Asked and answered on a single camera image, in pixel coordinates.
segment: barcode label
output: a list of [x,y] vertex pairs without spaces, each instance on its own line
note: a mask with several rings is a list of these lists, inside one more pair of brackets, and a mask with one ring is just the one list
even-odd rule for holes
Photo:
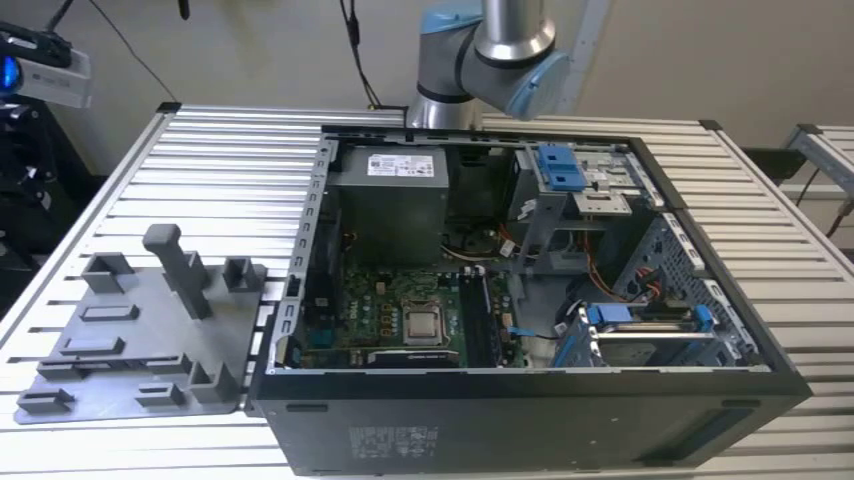
[[381,155],[369,158],[371,177],[433,177],[433,157],[430,155]]

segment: blue tab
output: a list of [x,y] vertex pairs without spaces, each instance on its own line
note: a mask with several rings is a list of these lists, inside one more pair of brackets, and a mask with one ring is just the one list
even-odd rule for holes
[[592,325],[598,325],[602,322],[602,317],[600,316],[600,307],[592,306],[588,309],[588,321]]
[[697,330],[700,332],[710,332],[714,327],[716,320],[712,315],[712,310],[706,305],[698,305],[694,307],[694,319],[697,320]]
[[573,149],[565,145],[542,143],[540,150],[540,166],[549,178],[552,190],[560,192],[581,192],[588,187],[588,179],[578,167]]
[[604,323],[632,323],[634,321],[626,305],[609,303],[600,305],[598,308]]

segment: slotted aluminum table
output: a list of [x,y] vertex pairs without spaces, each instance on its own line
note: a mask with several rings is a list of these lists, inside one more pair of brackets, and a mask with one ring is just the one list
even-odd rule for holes
[[[86,290],[79,274],[88,255],[122,251],[133,265],[153,265],[141,243],[150,223],[178,223],[185,248],[198,250],[209,264],[227,255],[251,255],[267,265],[261,324],[282,293],[321,125],[401,122],[397,112],[203,106],[155,116],[0,323],[0,472],[55,472],[87,480],[293,475],[265,421],[241,412],[20,426],[12,420],[15,401]],[[644,138],[810,382],[816,397],[789,415],[700,469],[668,475],[854,478],[854,267],[726,134],[690,121],[573,117],[519,123],[489,116],[485,128]],[[489,478],[664,475],[645,470]]]

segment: gray robot arm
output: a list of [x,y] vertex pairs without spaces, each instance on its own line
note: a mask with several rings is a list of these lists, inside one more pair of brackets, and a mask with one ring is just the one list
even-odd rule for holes
[[556,26],[544,0],[438,5],[422,16],[417,128],[478,128],[475,99],[530,120],[558,99],[570,58],[554,49]]

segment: green circuit board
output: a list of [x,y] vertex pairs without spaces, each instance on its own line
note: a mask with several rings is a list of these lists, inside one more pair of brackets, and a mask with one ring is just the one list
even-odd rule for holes
[[[459,353],[466,367],[466,337],[461,318],[458,274],[419,270],[383,271],[351,267],[345,270],[342,321],[330,345],[310,344],[305,362],[310,368],[358,368],[363,355],[374,350],[438,349]],[[498,320],[514,321],[513,305],[503,274],[489,279],[493,313]],[[405,314],[413,305],[441,312],[442,338],[437,345],[407,345]],[[509,337],[509,367],[522,366],[521,342]]]

